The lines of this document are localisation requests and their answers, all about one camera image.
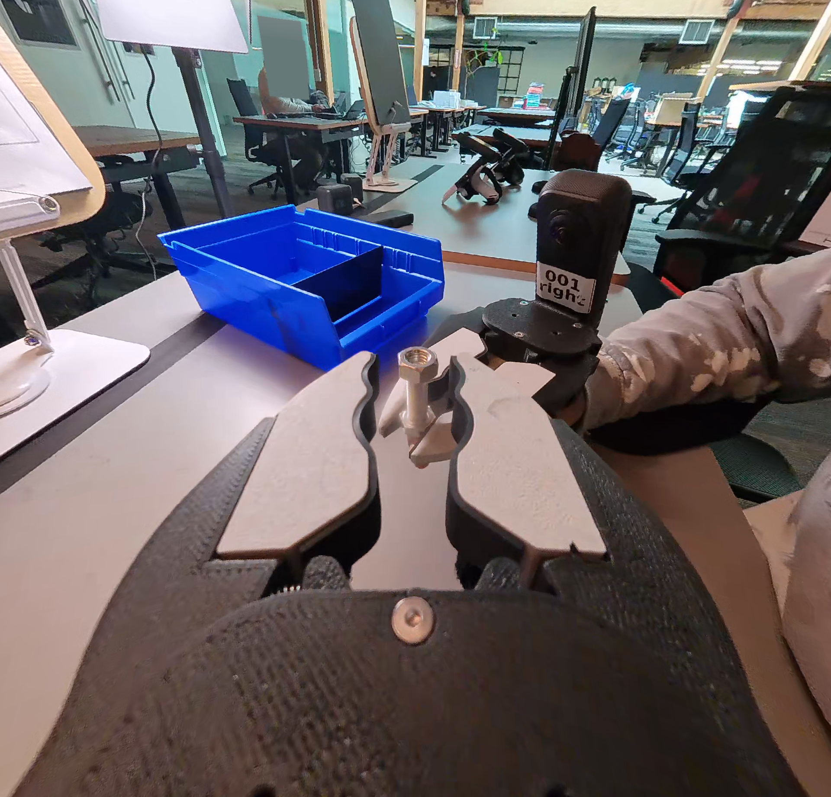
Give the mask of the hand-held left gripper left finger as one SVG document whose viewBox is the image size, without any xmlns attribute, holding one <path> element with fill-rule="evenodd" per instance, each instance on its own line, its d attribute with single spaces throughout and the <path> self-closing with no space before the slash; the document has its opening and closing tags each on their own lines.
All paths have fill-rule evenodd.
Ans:
<svg viewBox="0 0 831 797">
<path fill-rule="evenodd" d="M 280 411 L 216 548 L 297 557 L 372 501 L 377 355 L 359 352 Z"/>
</svg>

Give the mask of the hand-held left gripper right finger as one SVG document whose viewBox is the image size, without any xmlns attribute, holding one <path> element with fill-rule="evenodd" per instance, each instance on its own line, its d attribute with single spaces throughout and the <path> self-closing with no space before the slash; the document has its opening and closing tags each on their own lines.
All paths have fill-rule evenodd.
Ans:
<svg viewBox="0 0 831 797">
<path fill-rule="evenodd" d="M 602 560 L 608 547 L 553 421 L 518 387 L 472 355 L 451 358 L 452 432 L 448 538 L 464 559 L 513 556 L 539 567 L 575 553 Z"/>
</svg>

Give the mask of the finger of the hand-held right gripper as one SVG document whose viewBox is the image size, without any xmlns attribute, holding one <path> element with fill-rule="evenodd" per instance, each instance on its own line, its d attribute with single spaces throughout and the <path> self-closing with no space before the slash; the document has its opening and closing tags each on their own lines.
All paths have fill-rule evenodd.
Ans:
<svg viewBox="0 0 831 797">
<path fill-rule="evenodd" d="M 442 338 L 434 345 L 423 347 L 431 349 L 437 355 L 439 362 L 439 375 L 429 383 L 429 403 L 435 413 L 435 418 L 437 418 L 448 406 L 451 358 L 459 355 L 472 355 L 475 358 L 480 358 L 485 355 L 486 346 L 480 334 L 463 327 Z M 399 380 L 393 387 L 387 403 L 381 411 L 378 430 L 383 437 L 402 429 L 400 413 L 406 403 L 405 387 L 405 382 L 399 376 Z"/>
<path fill-rule="evenodd" d="M 491 373 L 503 382 L 518 387 L 526 397 L 533 397 L 555 376 L 541 366 L 519 362 L 503 362 L 492 369 Z M 458 444 L 452 434 L 452 418 L 453 406 L 448 405 L 424 437 L 410 450 L 410 461 L 417 468 L 426 468 L 427 465 L 451 458 Z"/>
</svg>

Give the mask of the silver hex nut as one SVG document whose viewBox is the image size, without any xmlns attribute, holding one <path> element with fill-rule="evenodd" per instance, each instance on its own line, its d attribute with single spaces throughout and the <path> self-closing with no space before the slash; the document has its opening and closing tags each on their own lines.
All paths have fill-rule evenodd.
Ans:
<svg viewBox="0 0 831 797">
<path fill-rule="evenodd" d="M 415 385 L 428 385 L 439 375 L 437 355 L 429 348 L 411 346 L 398 353 L 400 379 Z"/>
</svg>

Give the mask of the silver steel bolt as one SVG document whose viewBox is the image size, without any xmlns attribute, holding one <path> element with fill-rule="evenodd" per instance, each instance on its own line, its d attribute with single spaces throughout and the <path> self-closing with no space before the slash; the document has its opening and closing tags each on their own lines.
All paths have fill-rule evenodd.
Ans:
<svg viewBox="0 0 831 797">
<path fill-rule="evenodd" d="M 435 422 L 435 413 L 429 403 L 429 383 L 405 381 L 405 405 L 400 413 L 400 424 L 410 449 L 425 437 Z"/>
</svg>

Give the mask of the person's right forearm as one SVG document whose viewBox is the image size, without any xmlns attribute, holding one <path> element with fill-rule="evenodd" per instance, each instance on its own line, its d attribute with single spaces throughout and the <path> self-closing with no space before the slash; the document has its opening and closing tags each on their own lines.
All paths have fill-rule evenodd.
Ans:
<svg viewBox="0 0 831 797">
<path fill-rule="evenodd" d="M 830 251 L 757 265 L 611 332 L 578 425 L 719 400 L 830 395 Z"/>
</svg>

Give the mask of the dark brown chair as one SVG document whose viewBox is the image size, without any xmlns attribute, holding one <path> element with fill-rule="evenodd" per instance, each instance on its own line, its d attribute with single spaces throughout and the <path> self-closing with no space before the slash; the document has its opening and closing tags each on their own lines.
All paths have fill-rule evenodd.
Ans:
<svg viewBox="0 0 831 797">
<path fill-rule="evenodd" d="M 602 147 L 592 135 L 570 132 L 562 138 L 551 169 L 562 172 L 568 169 L 581 169 L 597 172 Z"/>
</svg>

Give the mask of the black bin divider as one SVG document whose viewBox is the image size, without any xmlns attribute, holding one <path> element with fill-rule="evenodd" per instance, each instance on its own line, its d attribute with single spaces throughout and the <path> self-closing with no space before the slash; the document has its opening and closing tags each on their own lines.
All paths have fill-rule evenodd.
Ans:
<svg viewBox="0 0 831 797">
<path fill-rule="evenodd" d="M 384 249 L 375 247 L 312 274 L 294 288 L 320 297 L 333 323 L 374 302 L 381 294 Z"/>
</svg>

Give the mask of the blue plastic bin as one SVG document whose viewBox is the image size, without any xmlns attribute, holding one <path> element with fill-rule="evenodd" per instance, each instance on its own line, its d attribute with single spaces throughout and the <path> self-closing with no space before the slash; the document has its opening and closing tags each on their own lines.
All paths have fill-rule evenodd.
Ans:
<svg viewBox="0 0 831 797">
<path fill-rule="evenodd" d="M 386 355 L 444 295 L 441 242 L 292 205 L 160 235 L 202 311 L 329 371 L 358 352 Z M 323 300 L 293 287 L 375 247 L 381 294 L 333 323 Z"/>
</svg>

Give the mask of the black mesh office chair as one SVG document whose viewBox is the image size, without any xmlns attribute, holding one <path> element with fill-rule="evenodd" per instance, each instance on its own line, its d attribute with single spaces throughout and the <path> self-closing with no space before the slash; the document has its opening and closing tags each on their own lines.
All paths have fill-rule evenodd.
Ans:
<svg viewBox="0 0 831 797">
<path fill-rule="evenodd" d="M 781 86 L 656 235 L 652 273 L 679 297 L 817 251 L 799 238 L 829 189 L 830 85 Z"/>
</svg>

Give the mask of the white stand base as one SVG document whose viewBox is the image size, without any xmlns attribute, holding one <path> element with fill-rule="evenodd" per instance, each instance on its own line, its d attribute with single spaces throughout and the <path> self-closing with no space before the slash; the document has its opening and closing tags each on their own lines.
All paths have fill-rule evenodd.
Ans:
<svg viewBox="0 0 831 797">
<path fill-rule="evenodd" d="M 140 344 L 69 329 L 49 330 L 9 239 L 1 261 L 26 334 L 1 350 L 1 456 L 112 387 L 151 356 Z"/>
</svg>

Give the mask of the black panel on wooden stand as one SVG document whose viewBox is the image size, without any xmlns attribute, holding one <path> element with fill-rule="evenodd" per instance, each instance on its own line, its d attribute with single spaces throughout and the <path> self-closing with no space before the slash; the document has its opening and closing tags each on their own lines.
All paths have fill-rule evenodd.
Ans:
<svg viewBox="0 0 831 797">
<path fill-rule="evenodd" d="M 390 167 L 399 137 L 411 127 L 411 115 L 396 28 L 389 0 L 351 0 L 351 48 L 359 89 L 371 133 L 370 156 L 363 179 L 366 191 L 400 194 L 415 184 L 397 179 Z"/>
</svg>

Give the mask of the wooden top desk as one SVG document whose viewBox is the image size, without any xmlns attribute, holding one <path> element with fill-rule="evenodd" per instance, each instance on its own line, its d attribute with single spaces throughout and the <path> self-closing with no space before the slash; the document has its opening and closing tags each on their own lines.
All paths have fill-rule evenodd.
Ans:
<svg viewBox="0 0 831 797">
<path fill-rule="evenodd" d="M 198 136 L 176 131 L 117 126 L 78 126 L 77 136 L 97 161 L 108 189 L 121 191 L 124 182 L 151 180 L 152 190 L 171 230 L 185 227 L 170 174 L 197 168 Z"/>
<path fill-rule="evenodd" d="M 293 158 L 289 154 L 288 137 L 291 134 L 318 136 L 323 145 L 334 144 L 333 171 L 338 182 L 344 174 L 351 173 L 350 147 L 348 143 L 361 134 L 367 121 L 365 117 L 341 119 L 332 114 L 235 116 L 234 123 L 244 127 L 244 150 L 246 160 L 273 168 L 274 171 L 263 179 L 247 186 L 249 195 L 259 185 L 273 186 L 273 199 L 279 186 L 283 186 L 290 204 L 296 204 L 296 181 Z"/>
</svg>

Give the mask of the black tripod pole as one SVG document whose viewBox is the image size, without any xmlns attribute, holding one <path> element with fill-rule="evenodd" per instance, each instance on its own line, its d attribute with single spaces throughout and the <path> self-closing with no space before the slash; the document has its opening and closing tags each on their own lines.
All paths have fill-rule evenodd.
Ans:
<svg viewBox="0 0 831 797">
<path fill-rule="evenodd" d="M 222 158 L 216 146 L 213 129 L 209 122 L 209 113 L 197 74 L 199 56 L 196 51 L 188 48 L 174 46 L 171 50 L 180 69 L 193 120 L 199 133 L 203 162 L 212 184 L 214 199 L 220 217 L 227 219 L 233 215 L 233 205 L 229 196 Z"/>
</svg>

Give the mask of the white panel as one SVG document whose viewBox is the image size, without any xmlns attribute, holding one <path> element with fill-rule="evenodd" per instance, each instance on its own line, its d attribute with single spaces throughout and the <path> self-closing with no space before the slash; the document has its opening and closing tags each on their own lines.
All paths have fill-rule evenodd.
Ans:
<svg viewBox="0 0 831 797">
<path fill-rule="evenodd" d="M 248 52 L 249 36 L 233 0 L 96 0 L 96 5 L 100 30 L 112 42 Z"/>
</svg>

